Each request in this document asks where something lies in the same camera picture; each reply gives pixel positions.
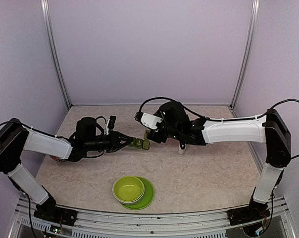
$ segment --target wall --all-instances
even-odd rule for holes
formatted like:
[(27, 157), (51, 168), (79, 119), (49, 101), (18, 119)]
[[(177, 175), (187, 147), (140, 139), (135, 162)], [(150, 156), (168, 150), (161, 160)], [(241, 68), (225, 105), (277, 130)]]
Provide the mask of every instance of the wall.
[[(66, 114), (45, 33), (40, 1), (0, 1), (0, 122), (12, 117), (54, 133)], [(25, 152), (23, 164), (36, 174), (43, 156)], [(19, 192), (0, 174), (0, 238)]]
[(73, 104), (230, 104), (252, 0), (50, 0)]
[[(245, 82), (236, 111), (260, 114), (274, 103), (299, 99), (299, 0), (263, 0)], [(292, 154), (299, 153), (299, 104), (277, 107), (292, 133)], [(265, 160), (265, 146), (255, 145)], [(299, 158), (286, 168), (278, 194), (284, 194), (299, 234)]]

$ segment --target green bowl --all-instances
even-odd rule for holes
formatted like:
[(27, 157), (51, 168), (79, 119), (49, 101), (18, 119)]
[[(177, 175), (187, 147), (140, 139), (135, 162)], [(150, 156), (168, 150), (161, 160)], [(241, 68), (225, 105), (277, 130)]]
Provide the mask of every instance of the green bowl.
[(114, 197), (125, 205), (137, 203), (142, 198), (144, 190), (143, 182), (134, 176), (119, 178), (112, 188)]

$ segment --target green block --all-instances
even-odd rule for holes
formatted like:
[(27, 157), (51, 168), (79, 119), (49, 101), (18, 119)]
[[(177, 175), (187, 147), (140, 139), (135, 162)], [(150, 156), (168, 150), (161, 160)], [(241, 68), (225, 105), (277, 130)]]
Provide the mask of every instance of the green block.
[(143, 142), (143, 147), (142, 147), (142, 149), (143, 150), (149, 150), (150, 149), (150, 141), (148, 141), (148, 140), (145, 140), (144, 142)]
[(135, 143), (136, 143), (136, 138), (133, 138), (133, 142), (131, 142), (130, 144), (128, 144), (129, 147), (135, 147)]
[(149, 135), (149, 133), (150, 133), (149, 130), (146, 130), (146, 131), (144, 132), (144, 140), (149, 140), (149, 139), (148, 139), (148, 135)]
[(135, 148), (141, 149), (143, 147), (143, 140), (136, 139)]

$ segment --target table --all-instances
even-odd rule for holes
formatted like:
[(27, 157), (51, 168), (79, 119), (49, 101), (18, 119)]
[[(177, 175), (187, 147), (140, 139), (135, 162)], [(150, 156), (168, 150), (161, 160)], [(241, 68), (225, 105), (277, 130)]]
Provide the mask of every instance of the table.
[[(154, 113), (158, 107), (145, 106), (143, 112)], [(208, 117), (232, 117), (228, 107), (188, 107)], [(72, 107), (58, 135), (69, 137), (75, 131), (76, 122), (83, 117), (114, 115), (117, 116), (114, 130), (143, 138), (146, 128), (134, 120), (138, 108), (132, 105)], [(159, 214), (248, 204), (259, 172), (245, 142), (189, 145), (184, 155), (178, 154), (178, 145), (173, 139), (162, 144), (151, 142), (148, 151), (125, 147), (77, 163), (59, 163), (46, 156), (37, 179), (58, 204), (95, 211)], [(152, 182), (155, 198), (149, 207), (131, 211), (115, 200), (112, 186), (126, 175), (145, 177)]]

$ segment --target robotic arm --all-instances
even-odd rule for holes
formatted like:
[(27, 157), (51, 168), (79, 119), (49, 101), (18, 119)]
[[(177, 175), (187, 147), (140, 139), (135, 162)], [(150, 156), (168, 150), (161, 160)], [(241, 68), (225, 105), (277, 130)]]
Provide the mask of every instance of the robotic arm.
[[(95, 118), (82, 118), (77, 122), (76, 132), (69, 138), (61, 138), (32, 129), (18, 119), (11, 119), (0, 130), (0, 171), (13, 185), (28, 194), (36, 203), (35, 217), (73, 226), (76, 211), (56, 207), (56, 201), (40, 186), (22, 165), (23, 150), (50, 155), (56, 161), (78, 162), (89, 151), (118, 151), (133, 141), (129, 136), (113, 131), (116, 117), (110, 116), (104, 129)], [(97, 128), (101, 135), (96, 135)]]
[(137, 112), (135, 120), (150, 129), (149, 140), (161, 143), (174, 138), (182, 149), (186, 145), (224, 141), (266, 143), (266, 163), (249, 206), (232, 209), (228, 215), (231, 225), (268, 217), (267, 201), (291, 160), (291, 134), (277, 111), (272, 109), (265, 115), (251, 118), (210, 119), (200, 116), (189, 120), (185, 109), (180, 102), (171, 101), (161, 105), (153, 115)]

